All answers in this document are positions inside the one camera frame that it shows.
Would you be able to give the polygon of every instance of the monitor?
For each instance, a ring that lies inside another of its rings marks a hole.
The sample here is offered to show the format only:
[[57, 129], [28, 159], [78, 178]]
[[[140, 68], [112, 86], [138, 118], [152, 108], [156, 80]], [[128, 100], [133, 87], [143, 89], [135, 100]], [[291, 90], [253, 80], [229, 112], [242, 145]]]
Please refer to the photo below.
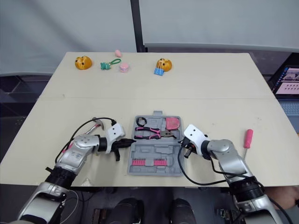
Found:
[[277, 99], [299, 100], [299, 66], [285, 66], [274, 83], [272, 92]]

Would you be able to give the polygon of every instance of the laptop screen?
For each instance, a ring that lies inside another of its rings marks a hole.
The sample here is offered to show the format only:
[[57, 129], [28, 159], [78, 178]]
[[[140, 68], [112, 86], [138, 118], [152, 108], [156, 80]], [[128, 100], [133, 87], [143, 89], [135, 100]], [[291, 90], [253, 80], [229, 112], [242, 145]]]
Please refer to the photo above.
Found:
[[299, 67], [285, 67], [272, 88], [276, 96], [299, 97]]

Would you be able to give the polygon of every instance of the gray plastic case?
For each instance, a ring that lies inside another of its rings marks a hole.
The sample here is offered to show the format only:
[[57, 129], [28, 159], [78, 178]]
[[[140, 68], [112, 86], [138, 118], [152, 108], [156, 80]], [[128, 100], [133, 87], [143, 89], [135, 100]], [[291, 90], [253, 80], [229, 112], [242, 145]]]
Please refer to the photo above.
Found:
[[[136, 135], [150, 136], [154, 133], [147, 131], [136, 131], [138, 127], [136, 119], [144, 117], [147, 120], [145, 127], [166, 129], [166, 118], [175, 117], [179, 119], [178, 130], [171, 131], [177, 138], [162, 137], [160, 139], [135, 139]], [[162, 111], [154, 111], [152, 116], [136, 116], [133, 125], [132, 139], [136, 140], [131, 145], [128, 161], [128, 173], [130, 175], [153, 175], [153, 176], [181, 176], [182, 172], [178, 165], [179, 141], [183, 139], [182, 122], [178, 116], [164, 116]], [[145, 165], [132, 165], [133, 160], [145, 160]], [[167, 166], [154, 165], [155, 160], [166, 160]]]

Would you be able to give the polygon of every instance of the orange cat figurine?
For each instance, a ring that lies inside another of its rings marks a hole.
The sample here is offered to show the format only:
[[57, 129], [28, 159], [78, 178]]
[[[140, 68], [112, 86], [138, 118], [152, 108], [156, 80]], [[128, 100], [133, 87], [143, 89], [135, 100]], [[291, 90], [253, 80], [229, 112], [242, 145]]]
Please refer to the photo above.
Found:
[[157, 68], [169, 71], [172, 68], [172, 63], [168, 59], [161, 58], [156, 65]]
[[92, 60], [87, 56], [77, 57], [75, 61], [75, 66], [80, 70], [88, 69], [92, 64]]

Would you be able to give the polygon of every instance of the green keychain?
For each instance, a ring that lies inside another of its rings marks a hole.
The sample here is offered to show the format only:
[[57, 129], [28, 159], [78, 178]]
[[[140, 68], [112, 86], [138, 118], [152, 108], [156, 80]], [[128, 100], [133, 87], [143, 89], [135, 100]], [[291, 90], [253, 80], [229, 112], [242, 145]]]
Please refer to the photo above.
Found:
[[102, 69], [102, 70], [109, 70], [109, 69], [111, 69], [111, 65], [112, 65], [112, 64], [117, 64], [117, 63], [119, 63], [119, 62], [121, 62], [121, 59], [119, 59], [119, 58], [114, 59], [113, 61], [108, 62], [108, 63], [106, 63], [106, 62], [102, 62], [102, 63], [101, 63], [101, 69]]

